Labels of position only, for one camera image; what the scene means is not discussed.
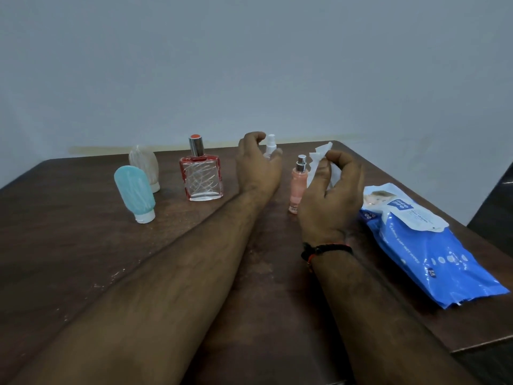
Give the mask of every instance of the black thread bracelet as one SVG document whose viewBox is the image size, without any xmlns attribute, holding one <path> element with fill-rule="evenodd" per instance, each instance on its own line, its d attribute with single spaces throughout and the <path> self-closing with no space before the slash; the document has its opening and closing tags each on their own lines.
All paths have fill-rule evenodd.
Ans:
<svg viewBox="0 0 513 385">
<path fill-rule="evenodd" d="M 321 244 L 317 247 L 312 247 L 308 243 L 303 243 L 304 251 L 301 253 L 301 258 L 303 258 L 306 262 L 310 259 L 312 255 L 321 255 L 324 252 L 328 251 L 336 251 L 341 250 L 345 252 L 349 252 L 351 255 L 353 255 L 352 248 L 342 244 L 342 243 L 330 243 L 330 244 Z"/>
</svg>

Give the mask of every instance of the table surface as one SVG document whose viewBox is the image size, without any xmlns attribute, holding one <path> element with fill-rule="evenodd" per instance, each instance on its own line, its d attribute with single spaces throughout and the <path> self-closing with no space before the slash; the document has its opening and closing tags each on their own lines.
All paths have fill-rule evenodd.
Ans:
<svg viewBox="0 0 513 385">
<path fill-rule="evenodd" d="M 296 156 L 322 142 L 283 145 L 282 184 L 257 221 L 230 292 L 183 383 L 328 384 L 350 373 L 322 291 L 299 257 L 297 217 L 287 213 Z M 336 148 L 350 151 L 340 143 Z M 237 190 L 234 148 L 221 158 L 226 194 L 186 200 L 178 160 L 158 152 L 156 219 L 137 224 L 113 174 L 127 155 L 45 161 L 0 190 L 0 383 L 5 383 L 66 324 L 144 259 L 188 231 Z M 513 290 L 513 259 L 363 160 L 366 185 L 393 182 L 439 214 L 475 258 Z M 384 276 L 413 313 L 451 351 L 513 335 L 513 295 L 440 309 L 375 244 L 362 223 L 351 238 L 360 258 Z"/>
</svg>

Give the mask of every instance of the light blue squeeze bottle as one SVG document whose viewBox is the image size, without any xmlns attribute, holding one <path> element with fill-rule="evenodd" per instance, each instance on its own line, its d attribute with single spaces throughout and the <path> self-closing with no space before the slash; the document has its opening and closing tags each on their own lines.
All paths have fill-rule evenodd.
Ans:
<svg viewBox="0 0 513 385">
<path fill-rule="evenodd" d="M 135 221 L 145 224 L 155 219 L 155 198 L 148 176 L 140 168 L 121 166 L 114 173 L 114 181 L 125 206 L 135 215 Z"/>
</svg>

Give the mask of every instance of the hand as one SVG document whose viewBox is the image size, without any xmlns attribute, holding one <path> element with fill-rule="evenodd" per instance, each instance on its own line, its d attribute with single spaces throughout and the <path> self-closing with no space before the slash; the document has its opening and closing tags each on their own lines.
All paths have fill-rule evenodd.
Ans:
<svg viewBox="0 0 513 385">
<path fill-rule="evenodd" d="M 342 169 L 335 187 L 326 191 L 331 165 Z M 343 242 L 344 230 L 357 216 L 363 204 L 364 174 L 362 166 L 342 151 L 329 150 L 319 162 L 315 177 L 299 204 L 298 218 L 303 242 L 311 246 Z"/>
<path fill-rule="evenodd" d="M 265 139 L 264 132 L 250 132 L 239 141 L 237 178 L 239 192 L 254 192 L 267 203 L 279 187 L 282 177 L 282 149 L 276 149 L 267 160 L 258 147 Z"/>
</svg>

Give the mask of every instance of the silver perfume cap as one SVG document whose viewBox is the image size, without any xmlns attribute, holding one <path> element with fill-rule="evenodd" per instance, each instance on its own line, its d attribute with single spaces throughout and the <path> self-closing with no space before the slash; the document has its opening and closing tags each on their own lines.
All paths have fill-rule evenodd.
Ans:
<svg viewBox="0 0 513 385">
<path fill-rule="evenodd" d="M 296 170 L 299 173 L 304 173 L 306 170 L 306 155 L 298 155 L 298 161 L 296 162 Z"/>
<path fill-rule="evenodd" d="M 189 136 L 189 145 L 191 146 L 191 152 L 194 156 L 203 156 L 205 155 L 205 150 L 203 148 L 203 138 L 198 135 L 190 135 Z"/>
</svg>

